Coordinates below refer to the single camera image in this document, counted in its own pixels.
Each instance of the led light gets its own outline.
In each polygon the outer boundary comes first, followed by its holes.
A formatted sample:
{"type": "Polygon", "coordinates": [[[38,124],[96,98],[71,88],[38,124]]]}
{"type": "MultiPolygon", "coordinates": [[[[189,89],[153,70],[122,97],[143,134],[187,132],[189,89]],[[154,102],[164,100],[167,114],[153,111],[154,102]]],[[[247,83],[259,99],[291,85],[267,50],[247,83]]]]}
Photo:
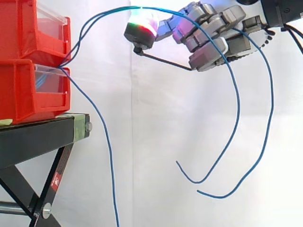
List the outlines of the led light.
{"type": "Polygon", "coordinates": [[[132,10],[128,23],[139,25],[148,29],[155,37],[159,28],[159,19],[157,15],[146,9],[132,10]]]}

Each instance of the robotic hand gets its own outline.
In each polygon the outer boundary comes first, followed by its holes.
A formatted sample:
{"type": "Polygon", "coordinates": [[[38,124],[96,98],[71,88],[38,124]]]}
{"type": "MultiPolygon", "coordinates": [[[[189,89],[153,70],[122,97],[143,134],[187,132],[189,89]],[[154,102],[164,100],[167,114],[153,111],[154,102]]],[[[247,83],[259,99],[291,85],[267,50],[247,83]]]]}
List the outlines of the robotic hand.
{"type": "MultiPolygon", "coordinates": [[[[179,12],[196,21],[231,62],[257,50],[248,38],[233,28],[246,32],[263,47],[275,34],[268,30],[269,28],[284,27],[286,23],[303,17],[303,1],[201,0],[189,3],[179,12]]],[[[221,55],[205,34],[187,19],[172,16],[161,21],[154,41],[161,41],[171,35],[176,43],[184,44],[193,53],[189,57],[189,64],[193,70],[205,71],[224,64],[221,55]]],[[[128,40],[137,47],[142,46],[132,39],[128,40]]],[[[144,49],[151,47],[151,43],[144,45],[144,49]]]]}

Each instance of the red plastic drawer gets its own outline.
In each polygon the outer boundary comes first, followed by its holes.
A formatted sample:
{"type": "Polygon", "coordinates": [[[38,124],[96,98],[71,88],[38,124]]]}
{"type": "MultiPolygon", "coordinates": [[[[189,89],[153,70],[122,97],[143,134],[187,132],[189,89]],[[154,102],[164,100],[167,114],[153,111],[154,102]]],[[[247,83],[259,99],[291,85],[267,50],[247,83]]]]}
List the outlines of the red plastic drawer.
{"type": "Polygon", "coordinates": [[[70,109],[70,80],[59,69],[31,60],[0,61],[0,84],[0,120],[47,120],[70,109]]]}
{"type": "Polygon", "coordinates": [[[0,0],[0,30],[0,60],[57,67],[71,50],[69,18],[36,0],[0,0]]]}

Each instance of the blue cable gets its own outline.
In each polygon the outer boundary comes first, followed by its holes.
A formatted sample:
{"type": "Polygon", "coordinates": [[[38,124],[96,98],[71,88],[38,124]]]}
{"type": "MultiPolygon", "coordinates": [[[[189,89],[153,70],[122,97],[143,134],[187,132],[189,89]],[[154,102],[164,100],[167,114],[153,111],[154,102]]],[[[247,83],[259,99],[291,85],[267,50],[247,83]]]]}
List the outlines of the blue cable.
{"type": "MultiPolygon", "coordinates": [[[[158,10],[158,8],[150,8],[150,7],[143,7],[143,9],[155,9],[155,10],[158,10]]],[[[98,20],[100,20],[101,18],[103,18],[103,17],[105,17],[105,16],[107,16],[107,15],[109,15],[109,14],[112,14],[112,13],[115,13],[115,12],[119,12],[119,11],[124,11],[124,10],[128,10],[128,8],[127,8],[127,7],[121,7],[121,8],[118,8],[118,10],[115,10],[115,9],[109,10],[109,11],[107,11],[107,12],[103,12],[103,13],[96,14],[95,16],[93,16],[92,18],[90,18],[90,19],[83,25],[83,27],[82,27],[82,29],[81,29],[81,32],[80,32],[79,41],[76,43],[75,47],[71,50],[71,52],[72,52],[72,51],[74,51],[74,50],[76,49],[76,47],[77,47],[77,51],[76,51],[75,55],[73,56],[73,58],[71,58],[70,61],[68,61],[67,63],[65,63],[65,64],[63,64],[63,65],[61,65],[61,66],[65,66],[66,64],[70,63],[72,60],[75,59],[76,55],[77,55],[78,52],[79,52],[81,41],[83,40],[83,38],[85,37],[85,35],[88,33],[88,31],[93,27],[93,25],[94,25],[98,20]],[[84,28],[88,25],[89,22],[91,22],[91,21],[92,21],[93,19],[95,19],[95,18],[97,18],[97,19],[89,26],[89,28],[87,29],[87,31],[85,32],[85,34],[82,35],[82,33],[83,33],[83,31],[84,31],[84,28]]],[[[168,12],[168,13],[172,13],[172,14],[176,13],[176,12],[174,12],[174,11],[165,10],[165,9],[159,9],[159,11],[164,11],[164,12],[168,12]]],[[[225,57],[222,53],[220,53],[220,54],[221,54],[221,56],[223,57],[223,59],[225,58],[224,61],[227,62],[226,57],[225,57]]],[[[219,155],[219,157],[217,158],[217,160],[215,161],[215,163],[214,163],[213,166],[211,167],[210,171],[208,172],[208,174],[205,176],[205,178],[204,178],[203,180],[197,181],[197,182],[196,182],[196,181],[193,181],[193,180],[185,173],[185,171],[183,170],[183,168],[181,167],[181,165],[179,164],[179,162],[178,162],[178,161],[176,162],[177,165],[179,166],[181,172],[182,172],[182,173],[185,175],[185,177],[186,177],[189,181],[191,181],[192,183],[202,183],[202,182],[204,182],[204,181],[209,177],[209,175],[211,174],[211,172],[214,170],[214,168],[217,166],[217,164],[219,163],[219,161],[221,160],[221,158],[222,158],[223,155],[225,154],[227,148],[230,146],[230,143],[232,142],[232,139],[234,138],[234,135],[235,135],[235,133],[236,133],[236,130],[237,130],[237,127],[238,127],[238,124],[239,124],[239,120],[240,120],[240,109],[241,109],[241,108],[240,108],[240,95],[239,95],[239,91],[238,91],[238,87],[237,87],[237,84],[236,84],[236,80],[235,80],[233,71],[231,70],[230,65],[229,65],[228,63],[227,63],[227,66],[228,66],[228,68],[229,68],[229,70],[230,70],[230,72],[231,72],[231,75],[232,75],[232,81],[233,81],[233,85],[234,85],[234,87],[235,87],[235,92],[236,92],[236,97],[237,97],[237,117],[236,117],[236,122],[235,122],[235,125],[234,125],[234,128],[233,128],[232,134],[231,134],[231,136],[230,136],[230,138],[229,138],[229,140],[228,140],[226,146],[224,147],[223,151],[221,152],[221,154],[219,155]]]]}
{"type": "MultiPolygon", "coordinates": [[[[233,136],[236,132],[238,123],[239,123],[239,118],[240,118],[240,95],[239,95],[239,91],[238,91],[238,87],[236,84],[236,80],[232,71],[232,68],[230,67],[229,62],[227,61],[226,57],[224,56],[224,54],[220,51],[220,49],[216,46],[216,44],[214,43],[213,39],[209,36],[209,34],[207,34],[201,27],[200,25],[193,21],[192,19],[188,18],[187,16],[179,13],[179,12],[175,12],[175,11],[171,11],[171,10],[166,10],[166,9],[161,9],[161,8],[155,8],[155,7],[138,7],[138,6],[133,6],[133,7],[121,7],[121,8],[116,8],[113,10],[109,10],[100,14],[95,15],[94,17],[92,17],[90,20],[87,21],[87,23],[85,23],[85,25],[82,27],[81,33],[84,30],[84,27],[90,22],[92,21],[94,18],[97,18],[93,24],[95,24],[99,19],[101,19],[102,17],[105,17],[107,15],[113,14],[113,13],[117,13],[120,11],[124,11],[124,10],[131,10],[131,9],[152,9],[152,10],[156,10],[156,11],[160,11],[160,12],[165,12],[165,13],[170,13],[179,17],[183,17],[187,20],[189,20],[190,22],[192,22],[198,29],[200,29],[205,36],[209,39],[209,41],[214,45],[214,47],[216,48],[216,50],[220,53],[220,55],[222,56],[222,58],[224,59],[230,73],[231,73],[231,77],[232,77],[232,81],[235,87],[235,92],[236,92],[236,96],[237,96],[237,103],[238,103],[238,114],[237,114],[237,120],[236,120],[236,124],[233,130],[233,133],[231,135],[231,138],[229,139],[228,145],[229,146],[230,142],[233,139],[233,136]]],[[[89,29],[87,29],[86,33],[84,35],[80,34],[80,38],[79,41],[77,42],[77,44],[74,46],[74,48],[70,51],[70,53],[66,56],[66,59],[71,55],[71,53],[77,48],[77,51],[75,53],[75,55],[73,56],[73,58],[68,61],[67,63],[70,63],[78,54],[79,49],[80,49],[80,43],[83,40],[83,38],[85,37],[85,35],[88,33],[88,31],[92,28],[93,24],[89,27],[89,29]]],[[[114,178],[114,168],[113,168],[113,158],[112,158],[112,148],[111,148],[111,144],[110,144],[110,140],[109,140],[109,135],[108,135],[108,131],[107,131],[107,127],[104,121],[104,118],[102,117],[100,111],[98,110],[97,106],[94,104],[94,102],[90,99],[90,97],[76,84],[76,82],[64,71],[64,69],[62,68],[62,66],[65,66],[67,63],[62,64],[60,67],[58,67],[59,69],[61,69],[64,74],[71,80],[71,82],[75,85],[75,87],[88,99],[88,101],[93,105],[93,107],[95,108],[95,110],[97,111],[103,125],[104,125],[104,130],[106,133],[106,138],[107,138],[107,144],[108,144],[108,149],[109,149],[109,154],[110,154],[110,167],[111,167],[111,177],[112,177],[112,193],[113,193],[113,202],[114,202],[114,208],[115,208],[115,215],[116,215],[116,225],[117,227],[120,226],[119,224],[119,217],[118,217],[118,211],[117,211],[117,205],[116,205],[116,191],[115,191],[115,178],[114,178]]]]}
{"type": "MultiPolygon", "coordinates": [[[[113,13],[113,12],[120,12],[121,10],[124,9],[129,9],[130,7],[119,7],[117,9],[112,9],[112,10],[108,10],[106,12],[103,13],[98,13],[95,16],[93,16],[91,19],[89,19],[82,27],[81,31],[80,31],[80,36],[79,36],[79,41],[76,43],[76,45],[74,46],[74,48],[65,56],[65,58],[63,59],[62,63],[61,63],[61,67],[66,66],[67,64],[69,64],[71,61],[73,61],[75,59],[75,57],[78,55],[78,52],[80,50],[80,43],[83,40],[83,38],[87,35],[88,31],[94,26],[94,24],[99,21],[101,18],[113,13]],[[85,32],[85,34],[82,35],[85,27],[93,20],[97,18],[87,29],[87,31],[85,32]],[[71,53],[77,48],[76,53],[74,54],[74,56],[68,61],[66,62],[67,58],[71,55],[71,53]]],[[[38,78],[36,80],[36,89],[39,89],[46,81],[47,75],[42,75],[40,78],[38,78]]]]}
{"type": "Polygon", "coordinates": [[[236,28],[234,28],[234,30],[237,31],[237,32],[239,32],[239,33],[241,33],[245,37],[247,37],[250,40],[250,42],[258,49],[258,51],[261,53],[262,57],[265,60],[265,63],[267,65],[268,72],[269,72],[269,79],[270,79],[271,109],[270,109],[270,115],[269,115],[269,119],[268,119],[268,123],[267,123],[267,129],[266,129],[266,135],[265,135],[265,139],[264,139],[264,143],[263,143],[263,148],[262,148],[262,151],[260,153],[260,156],[258,157],[258,159],[255,162],[255,164],[249,169],[249,171],[240,179],[240,181],[238,182],[238,184],[236,185],[236,187],[230,193],[228,193],[228,194],[226,194],[224,196],[211,195],[211,194],[202,192],[200,190],[197,190],[198,193],[200,193],[202,195],[205,195],[205,196],[208,196],[208,197],[211,197],[211,198],[214,198],[214,199],[225,199],[225,198],[231,196],[232,194],[234,194],[235,191],[242,184],[242,182],[246,179],[246,177],[248,177],[251,174],[251,172],[257,167],[257,165],[261,161],[261,159],[262,159],[262,157],[264,155],[264,151],[265,151],[266,145],[267,145],[267,140],[268,140],[268,136],[269,136],[269,130],[270,130],[270,125],[271,125],[271,120],[272,120],[272,117],[273,117],[273,114],[274,114],[274,106],[275,106],[275,104],[274,104],[274,82],[273,82],[273,75],[272,75],[272,72],[271,72],[271,69],[270,69],[270,65],[268,63],[268,60],[267,60],[265,54],[263,53],[263,51],[261,50],[261,48],[258,47],[258,45],[245,32],[240,31],[240,30],[238,30],[236,28]]]}

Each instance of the white wall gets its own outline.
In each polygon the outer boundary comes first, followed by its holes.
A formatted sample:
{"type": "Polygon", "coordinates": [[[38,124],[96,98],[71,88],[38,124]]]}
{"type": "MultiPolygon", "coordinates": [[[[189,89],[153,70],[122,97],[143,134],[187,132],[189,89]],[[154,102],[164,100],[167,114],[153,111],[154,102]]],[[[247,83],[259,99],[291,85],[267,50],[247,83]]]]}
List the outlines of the white wall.
{"type": "MultiPolygon", "coordinates": [[[[71,17],[74,42],[90,16],[128,4],[126,0],[44,2],[71,17]]],[[[188,3],[150,2],[174,10],[188,3]]],[[[135,56],[123,37],[127,18],[128,13],[120,13],[100,21],[70,65],[72,76],[97,103],[109,127],[121,226],[303,226],[303,56],[290,36],[279,33],[264,48],[274,74],[276,102],[264,158],[233,196],[214,200],[196,190],[226,194],[261,151],[270,109],[263,59],[255,53],[232,64],[241,95],[239,129],[211,177],[203,185],[192,185],[175,161],[198,180],[216,160],[235,121],[231,77],[225,66],[205,73],[186,72],[135,56]]],[[[295,25],[303,30],[302,21],[295,25]]],[[[187,64],[189,56],[172,39],[156,43],[149,53],[182,64],[187,64]]],[[[94,130],[90,138],[75,145],[53,212],[64,227],[115,226],[102,125],[75,89],[72,110],[90,113],[94,130]]],[[[20,166],[37,190],[53,156],[20,166]],[[33,168],[45,173],[33,175],[33,168]]],[[[23,220],[0,216],[3,226],[9,221],[24,226],[23,220]]]]}

